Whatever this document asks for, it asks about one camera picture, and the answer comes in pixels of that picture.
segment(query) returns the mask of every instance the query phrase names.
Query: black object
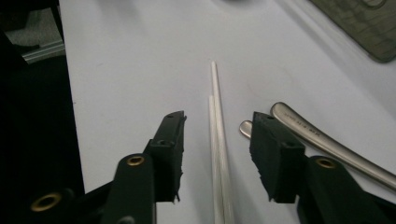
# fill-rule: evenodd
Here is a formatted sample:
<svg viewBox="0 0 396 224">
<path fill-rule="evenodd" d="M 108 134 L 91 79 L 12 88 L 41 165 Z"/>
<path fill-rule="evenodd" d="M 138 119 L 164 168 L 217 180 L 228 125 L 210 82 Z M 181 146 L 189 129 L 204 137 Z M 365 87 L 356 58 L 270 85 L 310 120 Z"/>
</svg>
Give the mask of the black object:
<svg viewBox="0 0 396 224">
<path fill-rule="evenodd" d="M 340 162 L 307 158 L 304 146 L 269 115 L 255 112 L 252 124 L 250 152 L 262 183 L 277 203 L 299 195 L 301 223 L 396 223 L 396 205 L 363 191 Z"/>
<path fill-rule="evenodd" d="M 0 30 L 0 70 L 4 73 L 19 70 L 27 66 L 27 62 L 17 52 L 6 34 Z"/>
<path fill-rule="evenodd" d="M 277 203 L 294 203 L 304 167 L 305 146 L 279 121 L 255 112 L 250 140 L 251 159 L 262 184 Z"/>
<path fill-rule="evenodd" d="M 59 0 L 2 0 L 0 1 L 0 12 L 25 13 L 34 10 L 50 8 L 59 34 L 62 40 L 64 40 L 64 30 L 62 27 L 62 20 L 58 10 L 58 6 Z"/>
<path fill-rule="evenodd" d="M 64 56 L 0 75 L 0 223 L 42 190 L 84 194 Z"/>
<path fill-rule="evenodd" d="M 29 12 L 0 13 L 0 29 L 4 32 L 25 28 Z"/>
<path fill-rule="evenodd" d="M 381 63 L 396 57 L 396 0 L 310 0 Z"/>
<path fill-rule="evenodd" d="M 185 120 L 183 111 L 165 116 L 144 153 L 120 160 L 112 182 L 80 197 L 70 189 L 44 191 L 17 210 L 9 223 L 156 223 L 155 203 L 172 202 L 177 196 Z M 175 142 L 152 146 L 156 139 Z M 163 185 L 170 191 L 158 190 Z"/>
</svg>

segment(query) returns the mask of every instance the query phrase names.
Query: screw hole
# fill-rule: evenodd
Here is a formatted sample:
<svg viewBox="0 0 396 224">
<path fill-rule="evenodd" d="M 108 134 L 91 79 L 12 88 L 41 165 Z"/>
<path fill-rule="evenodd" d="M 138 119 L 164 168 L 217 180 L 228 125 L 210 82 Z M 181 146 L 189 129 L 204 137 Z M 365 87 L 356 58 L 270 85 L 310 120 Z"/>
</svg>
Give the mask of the screw hole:
<svg viewBox="0 0 396 224">
<path fill-rule="evenodd" d="M 386 0 L 361 0 L 361 3 L 370 9 L 378 9 L 385 5 Z"/>
<path fill-rule="evenodd" d="M 317 164 L 327 169 L 335 168 L 335 163 L 327 159 L 317 159 Z"/>
<path fill-rule="evenodd" d="M 128 217 L 122 217 L 119 219 L 117 224 L 134 224 L 134 218 L 131 216 Z"/>
<path fill-rule="evenodd" d="M 126 163 L 130 166 L 136 166 L 136 165 L 142 164 L 144 161 L 145 161 L 145 158 L 140 157 L 140 156 L 134 156 L 132 158 L 129 158 Z"/>
<path fill-rule="evenodd" d="M 295 147 L 296 145 L 292 142 L 284 142 L 283 143 L 286 147 Z"/>
<path fill-rule="evenodd" d="M 165 140 L 158 140 L 157 144 L 159 144 L 161 146 L 173 146 L 175 144 L 175 142 L 173 142 L 173 141 L 165 141 Z"/>
<path fill-rule="evenodd" d="M 61 199 L 62 199 L 62 195 L 60 193 L 58 192 L 49 193 L 35 200 L 30 206 L 30 209 L 34 212 L 44 212 L 51 209 L 56 204 L 58 204 L 61 201 Z"/>
</svg>

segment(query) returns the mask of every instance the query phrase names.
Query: white table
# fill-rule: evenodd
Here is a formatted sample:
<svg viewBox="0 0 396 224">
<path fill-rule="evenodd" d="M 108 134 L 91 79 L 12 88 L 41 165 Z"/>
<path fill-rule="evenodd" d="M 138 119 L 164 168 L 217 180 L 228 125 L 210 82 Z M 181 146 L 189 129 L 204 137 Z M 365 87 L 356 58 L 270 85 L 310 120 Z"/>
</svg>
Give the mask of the white table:
<svg viewBox="0 0 396 224">
<path fill-rule="evenodd" d="M 238 132 L 283 101 L 321 130 L 396 173 L 396 62 L 379 64 L 303 0 L 61 1 L 87 191 L 142 152 L 168 113 L 184 110 L 181 202 L 158 222 L 213 223 L 208 96 L 219 68 L 236 223 L 298 223 L 269 203 Z M 321 154 L 308 148 L 307 155 Z M 395 193 L 352 171 L 361 186 Z"/>
</svg>

